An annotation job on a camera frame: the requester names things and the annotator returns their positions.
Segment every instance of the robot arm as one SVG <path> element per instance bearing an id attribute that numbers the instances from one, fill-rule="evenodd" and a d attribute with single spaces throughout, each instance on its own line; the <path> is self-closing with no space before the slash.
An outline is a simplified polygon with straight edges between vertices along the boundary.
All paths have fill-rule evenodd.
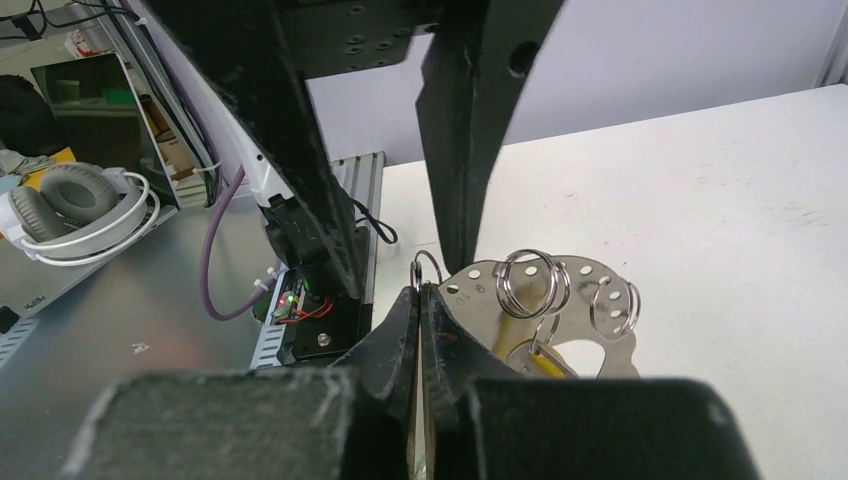
<path id="1" fill-rule="evenodd" d="M 306 80 L 399 63 L 413 33 L 435 32 L 416 108 L 443 257 L 457 271 L 474 259 L 490 173 L 563 0 L 145 3 L 256 146 L 240 161 L 263 185 L 254 195 L 277 255 L 322 293 L 359 298 L 353 206 Z"/>

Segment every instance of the metal ring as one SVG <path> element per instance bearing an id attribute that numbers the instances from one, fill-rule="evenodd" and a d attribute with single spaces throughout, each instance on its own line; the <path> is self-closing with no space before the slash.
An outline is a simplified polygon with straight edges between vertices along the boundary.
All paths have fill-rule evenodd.
<path id="1" fill-rule="evenodd" d="M 436 267 L 436 277 L 439 279 L 439 285 L 444 282 L 444 279 L 442 279 L 442 270 L 439 268 L 439 263 L 436 262 L 433 254 L 427 250 L 418 250 L 418 252 L 415 253 L 415 257 L 413 257 L 412 261 L 409 262 L 409 285 L 414 288 L 416 292 L 421 292 L 421 284 L 424 277 L 421 269 L 421 262 L 418 261 L 418 257 L 420 255 L 424 255 L 429 258 L 430 262 L 433 263 L 433 266 Z"/>
<path id="2" fill-rule="evenodd" d="M 536 332 L 533 333 L 533 341 L 530 342 L 530 352 L 534 355 L 539 353 L 539 331 L 542 330 L 542 324 L 545 323 L 545 319 L 542 319 L 538 325 L 536 325 Z M 544 343 L 551 343 L 551 340 L 554 339 L 554 334 L 556 333 L 557 328 L 559 328 L 559 314 L 554 315 L 554 323 L 551 325 L 551 330 L 548 332 L 547 338 L 545 338 Z"/>
<path id="3" fill-rule="evenodd" d="M 515 296 L 515 291 L 512 288 L 512 282 L 510 281 L 512 267 L 515 266 L 516 262 L 521 257 L 527 255 L 535 255 L 538 257 L 545 266 L 548 267 L 548 272 L 550 274 L 550 288 L 545 296 L 545 300 L 536 310 L 533 311 L 529 310 L 527 307 L 522 305 L 520 301 L 518 301 L 518 298 Z M 558 313 L 565 308 L 565 305 L 568 303 L 568 299 L 571 297 L 571 278 L 565 269 L 565 265 L 562 262 L 554 263 L 553 258 L 551 258 L 550 255 L 539 250 L 522 249 L 511 253 L 507 256 L 503 263 L 498 265 L 495 270 L 495 277 L 495 294 L 498 304 L 504 312 L 514 318 L 526 320 Z M 554 302 L 559 294 L 560 288 L 565 289 L 563 291 L 562 301 L 559 305 L 554 306 Z"/>
<path id="4" fill-rule="evenodd" d="M 618 328 L 618 332 L 614 336 L 603 334 L 600 329 L 598 329 L 598 324 L 595 319 L 595 303 L 597 303 L 598 299 L 600 299 L 601 291 L 604 289 L 604 286 L 610 283 L 609 280 L 598 285 L 598 291 L 595 292 L 595 296 L 592 297 L 592 303 L 589 305 L 589 321 L 592 323 L 592 328 L 598 332 L 598 335 L 611 342 L 621 340 L 629 335 L 630 332 L 636 328 L 636 322 L 639 321 L 639 315 L 642 313 L 642 297 L 639 294 L 639 289 L 636 288 L 636 285 L 633 285 L 627 280 L 623 278 L 621 280 L 627 287 L 627 294 L 630 298 L 627 306 L 627 320 L 624 321 L 624 325 Z"/>

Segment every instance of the gray metal table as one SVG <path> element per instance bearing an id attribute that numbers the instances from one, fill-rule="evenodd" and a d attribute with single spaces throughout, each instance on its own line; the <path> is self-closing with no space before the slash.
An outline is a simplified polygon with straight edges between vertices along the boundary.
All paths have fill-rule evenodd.
<path id="1" fill-rule="evenodd" d="M 53 478 L 91 403 L 121 377 L 247 368 L 259 323 L 249 313 L 215 322 L 197 293 L 210 217 L 180 212 L 38 315 L 0 371 L 0 477 Z M 274 259 L 252 198 L 235 199 L 210 266 L 218 308 L 244 302 Z M 141 343 L 150 348 L 134 347 Z"/>

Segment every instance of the metal plate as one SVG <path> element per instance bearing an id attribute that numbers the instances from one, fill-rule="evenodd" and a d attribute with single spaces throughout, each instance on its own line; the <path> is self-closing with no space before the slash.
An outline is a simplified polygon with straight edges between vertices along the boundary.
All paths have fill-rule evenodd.
<path id="1" fill-rule="evenodd" d="M 561 312 L 562 321 L 551 344 L 559 345 L 572 340 L 592 341 L 600 345 L 605 353 L 598 378 L 638 377 L 638 371 L 631 360 L 636 348 L 633 333 L 618 340 L 610 340 L 626 323 L 631 305 L 628 282 L 606 265 L 592 259 L 569 255 L 551 258 L 554 262 L 564 263 L 571 278 L 571 298 Z M 540 319 L 518 320 L 501 310 L 495 293 L 495 272 L 499 264 L 488 260 L 469 265 L 447 279 L 439 291 L 456 321 L 498 358 L 505 360 L 518 344 L 533 337 Z M 536 269 L 535 273 L 528 274 L 532 272 L 530 267 Z M 540 259 L 517 262 L 512 269 L 510 279 L 516 296 L 526 302 L 531 310 L 541 303 L 550 288 L 546 272 L 547 268 Z M 597 320 L 595 329 L 589 312 L 598 286 L 605 277 L 609 278 L 609 282 L 594 305 Z M 610 298 L 614 292 L 619 295 Z"/>

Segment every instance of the key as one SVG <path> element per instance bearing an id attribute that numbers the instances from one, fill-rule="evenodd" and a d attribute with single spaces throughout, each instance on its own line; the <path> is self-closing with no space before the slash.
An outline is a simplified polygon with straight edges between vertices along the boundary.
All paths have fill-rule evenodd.
<path id="1" fill-rule="evenodd" d="M 529 377 L 579 378 L 577 372 L 565 363 L 554 348 L 546 343 L 537 344 L 537 352 L 531 352 L 532 340 L 520 343 L 507 357 L 506 364 L 513 370 Z"/>

